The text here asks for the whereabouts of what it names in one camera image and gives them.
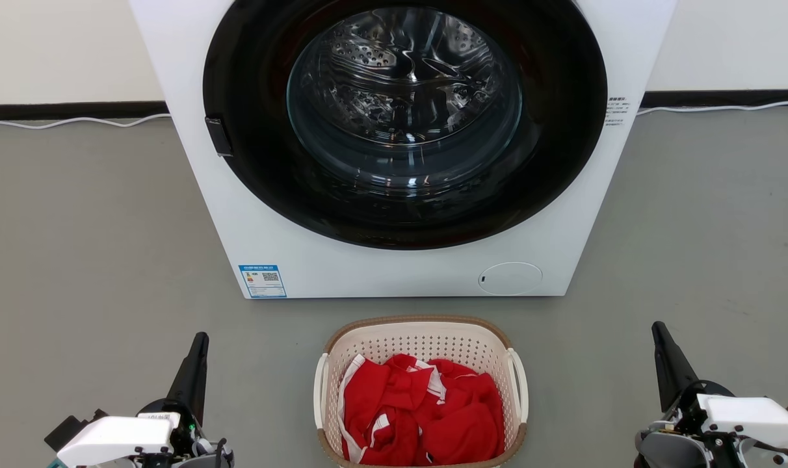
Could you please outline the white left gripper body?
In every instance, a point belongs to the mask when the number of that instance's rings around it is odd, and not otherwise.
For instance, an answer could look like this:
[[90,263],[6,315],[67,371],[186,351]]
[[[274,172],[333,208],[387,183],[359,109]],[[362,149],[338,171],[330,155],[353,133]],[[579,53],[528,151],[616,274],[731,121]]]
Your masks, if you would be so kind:
[[135,417],[67,418],[56,429],[57,459],[66,467],[233,467],[226,439],[210,441],[190,417],[173,412]]

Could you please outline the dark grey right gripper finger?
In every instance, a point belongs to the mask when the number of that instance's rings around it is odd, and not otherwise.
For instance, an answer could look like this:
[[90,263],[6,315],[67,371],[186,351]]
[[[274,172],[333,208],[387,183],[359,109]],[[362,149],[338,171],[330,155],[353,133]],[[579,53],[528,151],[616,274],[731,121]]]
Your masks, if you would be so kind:
[[700,379],[665,323],[653,323],[651,332],[661,411],[685,411],[700,388]]

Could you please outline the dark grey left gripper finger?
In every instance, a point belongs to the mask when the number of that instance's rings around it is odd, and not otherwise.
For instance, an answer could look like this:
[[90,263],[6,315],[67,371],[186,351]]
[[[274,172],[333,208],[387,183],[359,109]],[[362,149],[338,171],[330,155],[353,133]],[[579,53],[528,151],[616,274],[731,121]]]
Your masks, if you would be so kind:
[[167,400],[189,409],[198,426],[204,424],[208,367],[209,335],[206,332],[198,332],[167,394]]

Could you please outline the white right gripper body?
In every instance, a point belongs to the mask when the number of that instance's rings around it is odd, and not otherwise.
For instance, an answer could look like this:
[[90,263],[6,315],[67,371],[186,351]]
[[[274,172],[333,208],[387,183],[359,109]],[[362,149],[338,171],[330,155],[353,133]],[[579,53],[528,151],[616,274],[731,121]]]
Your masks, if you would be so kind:
[[748,451],[788,464],[788,405],[733,396],[700,382],[691,405],[673,409],[635,436],[636,467],[748,467]]

